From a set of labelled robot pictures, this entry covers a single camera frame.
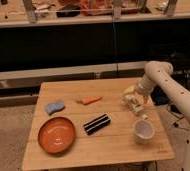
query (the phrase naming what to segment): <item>floor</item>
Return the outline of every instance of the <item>floor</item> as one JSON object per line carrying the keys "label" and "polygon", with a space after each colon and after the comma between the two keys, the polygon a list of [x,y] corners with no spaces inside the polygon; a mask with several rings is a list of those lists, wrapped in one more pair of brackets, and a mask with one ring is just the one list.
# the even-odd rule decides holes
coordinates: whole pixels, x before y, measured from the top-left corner
{"label": "floor", "polygon": [[[21,170],[26,141],[35,109],[37,95],[26,95],[21,97],[0,98],[0,171]],[[148,171],[180,171],[184,156],[184,146],[188,131],[174,128],[172,124],[177,120],[167,110],[167,105],[157,106],[162,123],[170,139],[175,152],[175,159],[150,163]],[[188,128],[183,119],[178,122],[181,128]],[[88,171],[138,171],[140,166],[113,165],[100,167],[86,167],[66,170],[88,170]]]}

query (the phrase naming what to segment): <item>mug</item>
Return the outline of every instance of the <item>mug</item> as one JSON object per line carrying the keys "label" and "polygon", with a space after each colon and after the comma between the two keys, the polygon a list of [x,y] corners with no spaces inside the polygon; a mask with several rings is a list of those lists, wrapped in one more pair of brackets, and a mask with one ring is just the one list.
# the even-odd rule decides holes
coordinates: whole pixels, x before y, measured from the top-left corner
{"label": "mug", "polygon": [[147,144],[154,137],[153,124],[145,119],[139,119],[133,124],[134,141],[138,144]]}

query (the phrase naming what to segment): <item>orange carrot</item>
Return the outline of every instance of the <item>orange carrot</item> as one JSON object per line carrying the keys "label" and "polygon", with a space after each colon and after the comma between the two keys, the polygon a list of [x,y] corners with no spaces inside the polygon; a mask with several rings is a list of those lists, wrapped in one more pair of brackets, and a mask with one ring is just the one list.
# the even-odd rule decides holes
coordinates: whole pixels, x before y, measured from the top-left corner
{"label": "orange carrot", "polygon": [[85,97],[82,100],[76,100],[77,103],[82,103],[84,105],[96,102],[100,100],[102,97],[101,96],[90,96],[90,97]]}

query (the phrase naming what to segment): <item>blue sponge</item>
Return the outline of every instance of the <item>blue sponge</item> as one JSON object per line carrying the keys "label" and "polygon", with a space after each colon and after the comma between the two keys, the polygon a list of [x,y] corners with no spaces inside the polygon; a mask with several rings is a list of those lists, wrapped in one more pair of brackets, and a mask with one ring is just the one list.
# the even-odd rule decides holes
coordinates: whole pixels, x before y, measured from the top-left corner
{"label": "blue sponge", "polygon": [[49,103],[45,106],[45,111],[49,114],[52,115],[55,112],[59,112],[65,108],[65,105],[63,104],[62,101],[57,101],[55,103]]}

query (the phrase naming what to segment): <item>black striped object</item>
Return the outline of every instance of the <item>black striped object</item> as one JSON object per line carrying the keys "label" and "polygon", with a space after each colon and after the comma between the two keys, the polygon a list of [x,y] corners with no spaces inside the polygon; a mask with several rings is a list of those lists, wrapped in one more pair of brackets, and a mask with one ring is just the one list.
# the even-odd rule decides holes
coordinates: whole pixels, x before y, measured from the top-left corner
{"label": "black striped object", "polygon": [[96,132],[97,130],[105,127],[109,123],[110,123],[109,117],[106,114],[104,114],[98,118],[93,119],[92,121],[90,121],[89,123],[87,123],[83,126],[84,126],[86,133],[88,135],[90,135],[90,134]]}

